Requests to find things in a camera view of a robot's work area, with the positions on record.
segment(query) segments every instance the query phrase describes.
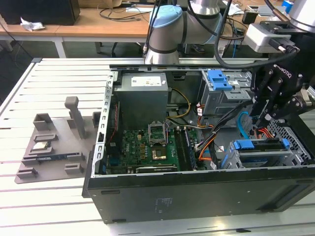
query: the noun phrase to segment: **circuit board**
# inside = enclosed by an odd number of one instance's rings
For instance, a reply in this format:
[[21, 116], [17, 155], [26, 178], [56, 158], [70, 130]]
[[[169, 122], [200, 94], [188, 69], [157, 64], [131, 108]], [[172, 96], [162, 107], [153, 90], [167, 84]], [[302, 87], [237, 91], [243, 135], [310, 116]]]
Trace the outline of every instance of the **circuit board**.
[[[197, 142], [197, 133], [189, 129], [188, 140], [193, 146]], [[151, 139], [163, 137], [159, 131], [152, 130]], [[166, 133], [167, 144], [150, 144], [148, 129], [124, 130], [122, 138], [122, 154], [110, 157], [108, 169], [112, 174], [122, 174], [127, 168], [145, 166], [173, 166], [181, 171], [177, 153], [174, 129]]]
[[[160, 138], [161, 134], [152, 133], [153, 138]], [[153, 147], [149, 144], [148, 130], [125, 130], [123, 136], [123, 166], [133, 165], [175, 165], [179, 167], [174, 131], [168, 132], [168, 144], [166, 147], [166, 159], [154, 160], [152, 158]]]

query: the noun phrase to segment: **gray floor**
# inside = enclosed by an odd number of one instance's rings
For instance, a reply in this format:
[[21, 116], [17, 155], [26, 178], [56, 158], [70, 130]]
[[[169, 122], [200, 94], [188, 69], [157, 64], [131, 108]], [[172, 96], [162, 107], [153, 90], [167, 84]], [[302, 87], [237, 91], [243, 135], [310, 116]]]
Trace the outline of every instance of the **gray floor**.
[[[13, 52], [0, 52], [0, 102], [4, 101], [10, 93], [16, 82], [20, 79], [25, 69], [31, 62], [31, 58], [19, 49], [19, 45], [12, 42]], [[58, 58], [58, 53], [55, 44], [52, 42], [33, 42], [25, 41], [22, 46], [34, 58]], [[110, 58], [113, 43], [103, 43], [101, 54], [95, 51], [95, 44], [92, 42], [67, 42], [65, 43], [69, 58]], [[194, 58], [212, 58], [213, 46], [205, 45], [203, 48], [206, 53], [201, 55], [194, 50], [190, 51], [187, 57]], [[116, 57], [118, 58], [138, 58], [142, 57], [139, 53], [139, 47], [134, 43], [118, 43], [115, 49]], [[224, 57], [230, 58], [233, 55], [233, 46], [231, 45]], [[261, 54], [253, 52], [248, 46], [241, 46], [236, 50], [236, 58], [258, 58]]]

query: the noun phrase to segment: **aluminum extrusion table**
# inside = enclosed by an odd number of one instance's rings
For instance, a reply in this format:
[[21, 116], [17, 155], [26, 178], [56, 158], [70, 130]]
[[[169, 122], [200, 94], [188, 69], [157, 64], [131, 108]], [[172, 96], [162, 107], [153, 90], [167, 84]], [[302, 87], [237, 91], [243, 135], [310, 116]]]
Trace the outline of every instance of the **aluminum extrusion table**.
[[[281, 213], [105, 225], [92, 200], [81, 197], [83, 178], [16, 184], [34, 116], [48, 112], [52, 118], [67, 117], [64, 100], [69, 95], [78, 96], [83, 116], [91, 115], [101, 108], [109, 64], [132, 63], [142, 60], [43, 59], [29, 65], [0, 107], [0, 235], [238, 235], [237, 229], [250, 230], [247, 236], [314, 235], [315, 193]], [[217, 62], [183, 59], [181, 63]], [[302, 118], [314, 132], [315, 113]]]

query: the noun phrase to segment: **table surface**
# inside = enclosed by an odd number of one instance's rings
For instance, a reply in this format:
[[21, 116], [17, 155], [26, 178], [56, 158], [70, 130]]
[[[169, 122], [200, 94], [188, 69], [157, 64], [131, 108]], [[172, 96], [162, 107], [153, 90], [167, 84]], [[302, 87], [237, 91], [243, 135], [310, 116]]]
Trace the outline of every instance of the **table surface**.
[[[77, 96], [83, 116], [100, 109], [109, 64], [141, 64], [142, 59], [43, 59], [32, 63], [0, 107], [0, 235], [169, 235], [249, 228], [255, 234], [310, 235], [315, 232], [315, 193], [280, 213], [154, 221], [106, 226], [91, 199], [81, 197], [83, 178], [16, 184], [15, 174], [33, 132], [37, 113], [68, 117], [67, 96]], [[227, 59], [249, 63], [252, 59]], [[181, 63], [214, 64], [213, 59]], [[315, 112], [303, 114], [315, 129]]]
[[[241, 9], [248, 5], [264, 5], [263, 0], [238, 0], [236, 3], [242, 3]], [[111, 17], [124, 17], [134, 15], [134, 12], [113, 13]], [[146, 20], [149, 20], [149, 13], [143, 14]], [[73, 26], [45, 25], [46, 29], [33, 32], [23, 29], [20, 25], [7, 25], [2, 18], [0, 21], [12, 35], [19, 36], [72, 36], [72, 37], [143, 37], [147, 36], [148, 22], [141, 16], [137, 16], [140, 21], [134, 22], [115, 22], [100, 17], [96, 8], [81, 8], [81, 13]], [[233, 16], [235, 20], [241, 21], [242, 15]], [[257, 17], [256, 22], [266, 20], [267, 17]], [[244, 28], [241, 24], [235, 23], [235, 26]], [[225, 27], [224, 35], [231, 35], [230, 27]], [[6, 35], [6, 32], [0, 27], [0, 35]]]

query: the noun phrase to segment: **motherboard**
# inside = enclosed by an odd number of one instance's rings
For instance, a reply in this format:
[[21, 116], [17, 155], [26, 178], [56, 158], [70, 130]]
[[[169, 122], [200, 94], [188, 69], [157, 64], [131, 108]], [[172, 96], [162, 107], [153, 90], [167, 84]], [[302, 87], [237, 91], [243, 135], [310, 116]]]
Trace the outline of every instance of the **motherboard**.
[[110, 155], [108, 174], [156, 173], [193, 170], [192, 147], [198, 142], [194, 129], [165, 128], [124, 130], [121, 153]]

